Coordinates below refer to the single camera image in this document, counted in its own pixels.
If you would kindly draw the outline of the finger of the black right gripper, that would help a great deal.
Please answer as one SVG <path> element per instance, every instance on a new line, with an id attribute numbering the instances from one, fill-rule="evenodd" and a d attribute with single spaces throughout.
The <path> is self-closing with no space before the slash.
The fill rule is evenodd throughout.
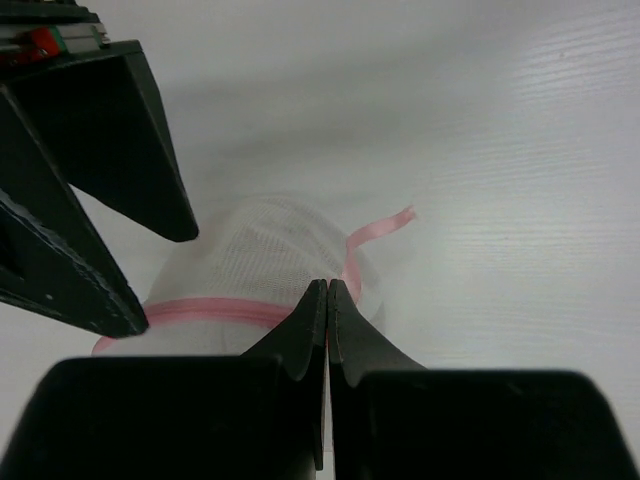
<path id="1" fill-rule="evenodd" d="M 142 334 L 142 307 L 76 194 L 96 148 L 39 128 L 1 88 L 1 300 L 112 338 Z"/>

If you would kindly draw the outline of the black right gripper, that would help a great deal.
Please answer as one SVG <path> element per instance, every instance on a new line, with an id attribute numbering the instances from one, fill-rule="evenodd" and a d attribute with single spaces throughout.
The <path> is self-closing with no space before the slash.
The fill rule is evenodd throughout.
<path id="1" fill-rule="evenodd" d="M 1 66 L 45 61 L 10 73 L 9 88 L 64 180 L 167 240 L 193 240 L 198 224 L 144 50 L 110 43 L 75 1 L 1 3 Z"/>

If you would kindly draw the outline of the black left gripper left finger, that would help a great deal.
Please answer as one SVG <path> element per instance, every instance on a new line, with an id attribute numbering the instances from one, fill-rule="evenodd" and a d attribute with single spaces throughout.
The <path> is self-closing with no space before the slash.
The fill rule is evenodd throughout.
<path id="1" fill-rule="evenodd" d="M 312 479 L 323 467 L 327 284 L 237 356 L 73 358 L 35 389 L 5 479 Z"/>

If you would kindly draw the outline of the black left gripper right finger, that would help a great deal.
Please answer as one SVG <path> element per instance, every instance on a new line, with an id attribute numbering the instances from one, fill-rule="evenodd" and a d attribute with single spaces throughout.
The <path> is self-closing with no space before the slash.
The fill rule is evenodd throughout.
<path id="1" fill-rule="evenodd" d="M 428 369 L 328 291 L 339 479 L 635 479 L 613 412 L 585 375 Z"/>

